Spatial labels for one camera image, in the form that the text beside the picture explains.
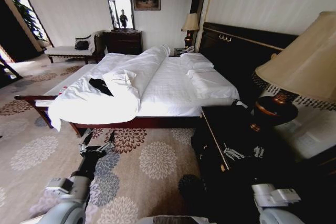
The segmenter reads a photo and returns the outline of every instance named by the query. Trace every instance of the white pillow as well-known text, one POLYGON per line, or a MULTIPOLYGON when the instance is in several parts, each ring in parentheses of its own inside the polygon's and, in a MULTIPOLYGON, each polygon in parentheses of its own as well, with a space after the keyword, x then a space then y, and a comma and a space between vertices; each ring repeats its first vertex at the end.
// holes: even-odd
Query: white pillow
POLYGON ((214 65, 202 54, 195 52, 187 52, 181 54, 181 65, 186 72, 190 69, 213 68, 214 65))
POLYGON ((239 100, 238 90, 215 69, 195 70, 190 73, 191 82, 200 99, 233 98, 239 100))
POLYGON ((202 72, 212 72, 215 71, 215 69, 213 68, 199 68, 199 69, 190 69, 188 70, 186 76, 189 77, 189 79, 191 79, 195 73, 202 73, 202 72))

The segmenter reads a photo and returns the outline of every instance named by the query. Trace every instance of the lamp base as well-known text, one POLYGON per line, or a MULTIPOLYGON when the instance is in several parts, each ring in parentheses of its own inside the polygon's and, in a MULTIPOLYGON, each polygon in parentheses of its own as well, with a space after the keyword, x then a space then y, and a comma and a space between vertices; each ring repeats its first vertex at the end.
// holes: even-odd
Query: lamp base
POLYGON ((184 38, 184 43, 185 43, 185 49, 187 49, 188 47, 191 46, 192 42, 193 42, 193 34, 194 31, 187 31, 187 36, 184 38))
POLYGON ((263 127, 272 127, 287 123, 298 115, 298 109, 292 101, 297 94, 280 89, 274 97, 260 97, 254 107, 254 122, 250 127, 258 132, 263 127))

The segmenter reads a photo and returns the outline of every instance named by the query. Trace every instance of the doorway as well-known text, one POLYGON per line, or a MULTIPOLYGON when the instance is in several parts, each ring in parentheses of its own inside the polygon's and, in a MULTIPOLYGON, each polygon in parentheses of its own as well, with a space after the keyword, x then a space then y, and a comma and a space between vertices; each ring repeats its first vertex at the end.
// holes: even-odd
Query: doorway
POLYGON ((27 24, 35 39, 39 42, 41 47, 52 45, 48 34, 46 33, 42 23, 40 22, 34 8, 29 0, 12 0, 23 20, 27 24))

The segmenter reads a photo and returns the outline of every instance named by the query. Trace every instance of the black clothing on bed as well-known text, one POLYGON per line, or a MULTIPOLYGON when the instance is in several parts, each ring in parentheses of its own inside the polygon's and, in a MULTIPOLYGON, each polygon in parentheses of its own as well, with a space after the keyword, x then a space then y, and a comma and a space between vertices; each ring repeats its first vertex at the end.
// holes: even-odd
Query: black clothing on bed
POLYGON ((94 88, 98 89, 100 92, 107 94, 107 95, 111 95, 113 96, 113 94, 111 93, 111 91, 108 89, 108 87, 106 86, 106 83, 101 80, 101 79, 93 79, 91 78, 89 80, 89 84, 91 86, 93 86, 94 88))

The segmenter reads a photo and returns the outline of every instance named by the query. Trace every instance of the bed leg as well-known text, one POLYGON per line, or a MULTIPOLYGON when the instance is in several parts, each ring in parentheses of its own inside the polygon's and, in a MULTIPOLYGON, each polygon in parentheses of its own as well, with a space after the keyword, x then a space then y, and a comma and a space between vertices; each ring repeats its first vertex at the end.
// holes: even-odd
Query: bed leg
POLYGON ((77 137, 82 137, 86 131, 86 128, 77 128, 74 123, 70 123, 74 131, 76 131, 77 137))
POLYGON ((43 118, 43 120, 46 122, 46 124, 48 124, 49 128, 54 128, 52 125, 51 125, 51 121, 50 121, 50 118, 48 116, 48 114, 45 112, 45 111, 39 111, 38 109, 36 109, 37 112, 40 114, 40 116, 43 118))

